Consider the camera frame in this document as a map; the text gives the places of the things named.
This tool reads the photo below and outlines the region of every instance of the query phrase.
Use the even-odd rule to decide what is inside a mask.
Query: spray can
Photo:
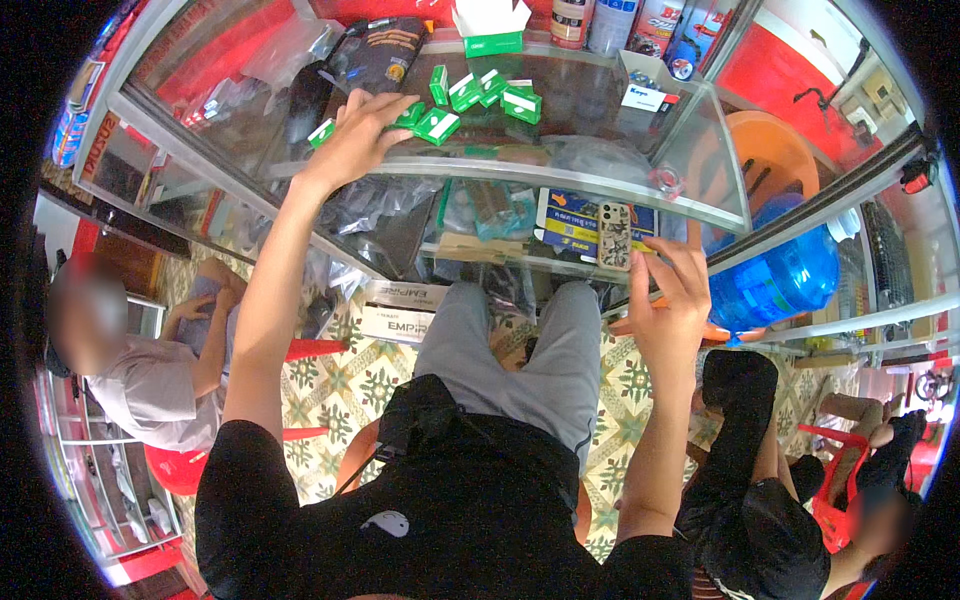
[[[684,16],[663,61],[674,79],[689,81],[713,46],[735,0],[696,0]]]
[[[627,50],[662,58],[684,11],[684,4],[686,0],[647,0],[636,18]]]
[[[593,17],[593,0],[553,0],[550,41],[567,50],[582,50]]]
[[[602,57],[615,56],[627,45],[636,16],[636,1],[597,0],[590,24],[588,47]]]

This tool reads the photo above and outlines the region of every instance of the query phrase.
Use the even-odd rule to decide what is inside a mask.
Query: blue water jug
[[[771,198],[754,215],[754,229],[803,202],[804,197],[795,193]],[[824,308],[840,282],[837,244],[853,238],[859,230],[859,220],[851,210],[711,276],[710,322],[729,330],[731,345],[736,345],[736,333]]]

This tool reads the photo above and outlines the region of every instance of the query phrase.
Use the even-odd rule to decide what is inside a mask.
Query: white logo
[[[407,517],[397,511],[377,513],[368,518],[366,523],[360,525],[360,529],[367,529],[371,523],[395,538],[402,538],[410,531],[410,523],[407,521]]]

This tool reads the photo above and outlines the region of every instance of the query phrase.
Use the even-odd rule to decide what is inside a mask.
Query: black t-shirt
[[[600,565],[543,481],[489,446],[456,449],[301,508],[273,436],[225,423],[197,494],[204,579],[223,599],[690,597],[686,542],[632,538]]]

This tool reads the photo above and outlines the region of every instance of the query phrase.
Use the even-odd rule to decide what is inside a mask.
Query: white and green box
[[[472,73],[450,86],[450,104],[457,112],[463,112],[480,102],[483,90]]]
[[[460,128],[460,117],[445,110],[433,107],[423,115],[420,122],[414,127],[416,137],[440,146],[453,132]]]
[[[500,100],[504,112],[531,125],[540,122],[541,103],[542,98],[534,93],[532,87],[507,87]]]
[[[326,139],[333,134],[335,129],[336,123],[333,119],[327,119],[313,133],[307,135],[306,140],[314,148],[320,148],[320,145],[326,142]]]
[[[412,130],[417,126],[417,123],[420,120],[420,117],[423,115],[423,112],[426,110],[426,104],[423,102],[417,102],[411,105],[408,109],[404,110],[400,116],[394,121],[393,127],[402,128],[405,130]]]
[[[433,67],[433,75],[430,76],[430,93],[438,107],[445,107],[448,104],[446,101],[447,89],[446,65],[438,64]]]
[[[480,88],[483,90],[483,96],[480,98],[480,104],[488,107],[503,95],[503,90],[507,87],[507,80],[500,77],[496,69],[491,69],[489,73],[480,78]]]

